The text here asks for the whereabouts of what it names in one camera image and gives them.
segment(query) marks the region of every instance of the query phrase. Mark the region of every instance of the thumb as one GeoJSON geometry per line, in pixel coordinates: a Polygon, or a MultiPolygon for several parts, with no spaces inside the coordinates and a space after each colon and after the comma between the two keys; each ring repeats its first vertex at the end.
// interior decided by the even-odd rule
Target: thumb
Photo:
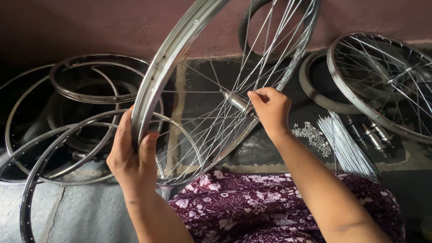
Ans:
{"type": "Polygon", "coordinates": [[[140,164],[156,165],[156,141],[158,137],[159,133],[156,131],[149,131],[144,137],[138,152],[140,164]]]}
{"type": "Polygon", "coordinates": [[[259,112],[259,110],[261,110],[261,108],[266,105],[261,97],[254,91],[248,91],[248,97],[251,99],[252,105],[254,105],[254,108],[257,110],[257,112],[259,112]]]}

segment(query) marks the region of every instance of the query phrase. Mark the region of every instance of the left hand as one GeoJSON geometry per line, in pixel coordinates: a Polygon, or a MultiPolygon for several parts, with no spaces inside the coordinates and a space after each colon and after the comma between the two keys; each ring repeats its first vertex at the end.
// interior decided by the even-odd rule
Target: left hand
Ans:
{"type": "Polygon", "coordinates": [[[127,204],[146,204],[156,196],[156,141],[158,132],[149,132],[138,154],[132,147],[131,107],[121,117],[107,164],[120,184],[127,204]]]}

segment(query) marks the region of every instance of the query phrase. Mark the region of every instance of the right hand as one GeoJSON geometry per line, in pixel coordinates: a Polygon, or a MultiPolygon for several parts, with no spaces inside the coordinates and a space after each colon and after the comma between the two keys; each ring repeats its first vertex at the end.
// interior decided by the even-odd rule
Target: right hand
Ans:
{"type": "Polygon", "coordinates": [[[271,140],[290,132],[288,128],[290,98],[271,87],[249,91],[248,96],[271,140]]]}

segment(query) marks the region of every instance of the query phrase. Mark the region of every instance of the forearm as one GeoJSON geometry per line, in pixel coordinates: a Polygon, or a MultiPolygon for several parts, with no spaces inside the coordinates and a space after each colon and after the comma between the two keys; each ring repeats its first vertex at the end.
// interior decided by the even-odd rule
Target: forearm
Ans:
{"type": "Polygon", "coordinates": [[[126,200],[126,207],[140,243],[193,242],[181,219],[158,194],[154,202],[126,200]]]}
{"type": "Polygon", "coordinates": [[[273,136],[292,179],[324,237],[347,226],[366,225],[376,230],[368,212],[349,189],[297,138],[287,132],[273,136]]]}

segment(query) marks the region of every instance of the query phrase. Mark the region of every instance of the fingernail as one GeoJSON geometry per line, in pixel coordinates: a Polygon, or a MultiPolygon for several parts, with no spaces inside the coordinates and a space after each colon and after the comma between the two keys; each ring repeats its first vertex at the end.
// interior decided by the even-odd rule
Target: fingernail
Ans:
{"type": "Polygon", "coordinates": [[[149,135],[149,139],[150,140],[156,140],[156,139],[158,139],[158,137],[159,137],[159,133],[151,133],[150,135],[149,135]]]}

